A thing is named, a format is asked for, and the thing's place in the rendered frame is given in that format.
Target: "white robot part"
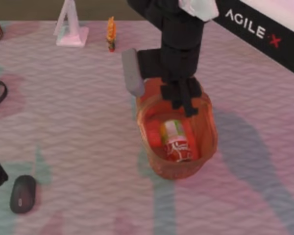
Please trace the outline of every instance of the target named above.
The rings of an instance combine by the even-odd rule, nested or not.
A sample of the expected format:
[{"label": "white robot part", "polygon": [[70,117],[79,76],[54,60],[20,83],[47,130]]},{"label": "white robot part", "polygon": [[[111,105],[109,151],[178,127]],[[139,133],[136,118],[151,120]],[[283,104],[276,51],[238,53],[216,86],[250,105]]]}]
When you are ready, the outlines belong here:
[{"label": "white robot part", "polygon": [[[63,25],[65,17],[68,19],[68,25]],[[89,28],[79,26],[75,1],[65,0],[53,33],[58,36],[57,46],[84,47],[88,33]]]},{"label": "white robot part", "polygon": [[204,22],[219,16],[215,0],[179,0],[179,7]]}]

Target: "bottle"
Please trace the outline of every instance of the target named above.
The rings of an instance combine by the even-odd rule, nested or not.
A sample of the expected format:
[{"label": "bottle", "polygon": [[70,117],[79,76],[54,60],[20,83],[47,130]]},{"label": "bottle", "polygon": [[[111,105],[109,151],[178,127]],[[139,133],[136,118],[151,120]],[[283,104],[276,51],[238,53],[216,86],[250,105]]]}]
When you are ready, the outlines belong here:
[{"label": "bottle", "polygon": [[168,120],[160,127],[162,143],[169,161],[181,163],[193,159],[183,124],[179,120]]}]

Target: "brown handbag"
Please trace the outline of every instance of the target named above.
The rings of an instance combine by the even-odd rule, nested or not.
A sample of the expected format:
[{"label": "brown handbag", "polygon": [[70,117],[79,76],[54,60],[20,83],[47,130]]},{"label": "brown handbag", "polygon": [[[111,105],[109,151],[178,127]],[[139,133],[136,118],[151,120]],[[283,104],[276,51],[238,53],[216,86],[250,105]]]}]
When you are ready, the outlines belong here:
[{"label": "brown handbag", "polygon": [[151,147],[146,135],[146,122],[155,116],[165,119],[185,118],[184,109],[173,110],[171,102],[161,97],[160,78],[149,79],[145,82],[145,93],[136,99],[137,123],[140,128],[144,147],[153,171],[168,180],[187,178],[195,174],[217,150],[218,135],[212,114],[212,104],[208,95],[202,91],[200,98],[193,98],[192,103],[198,108],[198,114],[187,118],[192,127],[198,156],[191,162],[176,163],[167,161],[162,154],[164,151]]}]

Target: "white object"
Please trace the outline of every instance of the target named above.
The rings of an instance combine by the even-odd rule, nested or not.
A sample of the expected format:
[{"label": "white object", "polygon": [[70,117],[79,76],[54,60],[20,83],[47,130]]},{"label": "white object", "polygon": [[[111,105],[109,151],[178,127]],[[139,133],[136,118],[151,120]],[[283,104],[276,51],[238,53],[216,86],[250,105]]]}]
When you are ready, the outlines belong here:
[{"label": "white object", "polygon": [[179,0],[179,7],[204,22],[219,16],[215,0]]},{"label": "white object", "polygon": [[[65,16],[67,16],[68,25],[63,25]],[[53,33],[58,36],[57,46],[84,47],[88,33],[89,28],[79,26],[75,1],[65,0]]]},{"label": "white object", "polygon": [[294,32],[294,0],[241,0]]}]

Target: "white triangular stand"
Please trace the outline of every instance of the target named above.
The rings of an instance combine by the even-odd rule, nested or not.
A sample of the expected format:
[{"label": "white triangular stand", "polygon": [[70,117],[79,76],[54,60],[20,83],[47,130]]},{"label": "white triangular stand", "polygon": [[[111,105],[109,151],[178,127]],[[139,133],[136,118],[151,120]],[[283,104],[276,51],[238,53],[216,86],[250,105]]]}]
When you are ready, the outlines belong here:
[{"label": "white triangular stand", "polygon": [[[65,16],[67,16],[68,25],[63,25]],[[53,33],[58,36],[57,46],[84,47],[88,33],[89,28],[79,26],[75,1],[65,0]]]}]

